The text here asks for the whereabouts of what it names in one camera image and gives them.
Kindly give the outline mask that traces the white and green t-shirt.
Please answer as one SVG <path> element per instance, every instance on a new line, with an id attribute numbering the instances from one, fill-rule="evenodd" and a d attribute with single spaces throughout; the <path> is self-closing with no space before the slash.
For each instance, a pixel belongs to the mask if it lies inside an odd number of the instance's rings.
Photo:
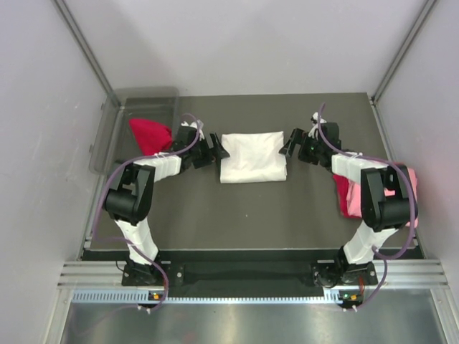
<path id="1" fill-rule="evenodd" d="M 221 160 L 221 183 L 278 182 L 287 179 L 286 157 L 280 154 L 284 132 L 222 135 L 229 153 Z"/>

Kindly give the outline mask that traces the pink t-shirt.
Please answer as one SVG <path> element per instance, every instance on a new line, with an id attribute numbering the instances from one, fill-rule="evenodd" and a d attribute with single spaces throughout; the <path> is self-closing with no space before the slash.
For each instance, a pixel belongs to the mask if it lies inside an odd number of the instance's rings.
<path id="1" fill-rule="evenodd" d="M 374 232 L 408 226 L 411 214 L 418 213 L 417 205 L 410 206 L 406 183 L 391 166 L 361 170 L 357 184 L 361 186 L 361 219 Z"/>

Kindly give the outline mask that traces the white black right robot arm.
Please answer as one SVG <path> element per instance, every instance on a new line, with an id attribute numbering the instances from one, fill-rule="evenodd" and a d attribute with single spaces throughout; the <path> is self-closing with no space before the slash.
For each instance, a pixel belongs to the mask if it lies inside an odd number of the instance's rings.
<path id="1" fill-rule="evenodd" d="M 308 132 L 294 129 L 279 154 L 290 157 L 297 145 L 300 161 L 320 165 L 360 186 L 362 222 L 336 258 L 334 272 L 340 282 L 349 284 L 357 279 L 361 267 L 372 262 L 375 252 L 400 229 L 409 229 L 404 248 L 411 245 L 417 202 L 406 166 L 343 151 L 338 125 L 322 120 L 314 120 Z"/>

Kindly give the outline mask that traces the crimson red t-shirt in bin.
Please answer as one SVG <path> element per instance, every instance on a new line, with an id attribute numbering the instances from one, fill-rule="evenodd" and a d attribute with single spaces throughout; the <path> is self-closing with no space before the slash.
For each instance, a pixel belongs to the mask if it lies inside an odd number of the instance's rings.
<path id="1" fill-rule="evenodd" d="M 145 156 L 166 151 L 173 143 L 171 129 L 164 124 L 144 118 L 132 118 L 128 124 Z"/>

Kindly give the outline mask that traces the clear grey plastic bin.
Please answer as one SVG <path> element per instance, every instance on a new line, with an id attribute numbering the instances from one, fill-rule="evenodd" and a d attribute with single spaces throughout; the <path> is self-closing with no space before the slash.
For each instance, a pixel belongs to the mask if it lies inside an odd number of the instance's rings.
<path id="1" fill-rule="evenodd" d="M 93 145 L 89 169 L 108 175 L 114 164 L 142 155 L 132 119 L 151 120 L 165 125 L 176 136 L 179 127 L 179 90 L 172 86 L 128 87 L 107 96 Z"/>

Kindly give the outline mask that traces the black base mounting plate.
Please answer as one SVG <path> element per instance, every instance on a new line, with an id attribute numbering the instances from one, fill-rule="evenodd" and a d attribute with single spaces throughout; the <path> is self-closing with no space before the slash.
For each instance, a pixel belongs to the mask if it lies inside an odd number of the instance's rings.
<path id="1" fill-rule="evenodd" d="M 169 278 L 171 287 L 199 282 L 289 282 L 304 287 L 372 286 L 374 264 L 348 263 L 342 249 L 165 250 L 146 268 L 126 261 L 124 285 Z"/>

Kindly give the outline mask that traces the right aluminium frame post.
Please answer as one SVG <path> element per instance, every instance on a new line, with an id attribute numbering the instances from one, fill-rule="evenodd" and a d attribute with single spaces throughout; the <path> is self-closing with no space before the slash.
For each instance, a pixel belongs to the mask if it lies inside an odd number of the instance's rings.
<path id="1" fill-rule="evenodd" d="M 420 10 L 415 16 L 415 20 L 410 24 L 409 30 L 404 35 L 404 38 L 398 47 L 395 55 L 393 56 L 389 66 L 384 73 L 381 81 L 378 83 L 376 90 L 370 96 L 370 104 L 373 106 L 378 105 L 386 89 L 389 87 L 390 82 L 396 75 L 402 62 L 407 56 L 409 50 L 414 44 L 416 38 L 420 35 L 423 27 L 426 25 L 431 14 L 434 12 L 435 7 L 438 5 L 438 0 L 427 0 L 423 1 Z"/>

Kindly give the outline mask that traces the aluminium frame post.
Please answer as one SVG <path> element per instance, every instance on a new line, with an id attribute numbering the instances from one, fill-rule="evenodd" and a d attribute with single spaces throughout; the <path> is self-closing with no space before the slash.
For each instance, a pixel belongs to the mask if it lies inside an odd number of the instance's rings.
<path id="1" fill-rule="evenodd" d="M 420 35 L 423 27 L 426 25 L 431 14 L 434 12 L 435 7 L 438 5 L 438 0 L 427 0 L 423 1 L 420 10 L 415 16 L 415 20 L 410 24 L 409 30 L 404 35 L 404 38 L 398 47 L 395 55 L 393 56 L 389 66 L 384 73 L 381 81 L 378 83 L 376 90 L 370 96 L 370 104 L 373 106 L 378 105 L 386 89 L 389 87 L 390 82 L 396 75 L 402 62 L 407 56 L 409 50 L 414 44 L 416 38 Z"/>
<path id="2" fill-rule="evenodd" d="M 114 104 L 114 106 L 120 106 L 120 100 L 116 96 L 114 89 L 108 81 L 103 68 L 101 67 L 92 48 L 86 40 L 85 35 L 83 34 L 80 25 L 77 23 L 75 17 L 73 16 L 69 6 L 67 5 L 67 2 L 64 0 L 51 0 L 51 2 L 57 10 L 58 14 L 61 16 L 66 27 L 70 31 L 73 39 L 82 52 L 83 57 L 89 64 L 90 69 L 93 71 L 96 79 L 100 83 L 100 86 L 108 96 L 108 99 Z"/>

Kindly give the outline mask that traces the left aluminium frame post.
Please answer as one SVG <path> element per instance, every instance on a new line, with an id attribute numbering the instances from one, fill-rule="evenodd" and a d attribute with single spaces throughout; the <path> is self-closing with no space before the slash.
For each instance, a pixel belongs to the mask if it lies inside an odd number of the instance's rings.
<path id="1" fill-rule="evenodd" d="M 93 71 L 96 79 L 100 83 L 100 86 L 108 96 L 108 99 L 114 104 L 114 106 L 120 106 L 120 100 L 116 96 L 114 89 L 108 81 L 103 68 L 101 67 L 92 48 L 86 40 L 85 35 L 83 34 L 80 25 L 77 23 L 75 17 L 73 16 L 69 6 L 67 5 L 67 2 L 64 0 L 51 0 L 51 2 L 57 10 L 58 14 L 61 16 L 66 27 L 70 31 L 73 39 L 82 52 L 83 57 L 89 64 L 90 69 Z"/>

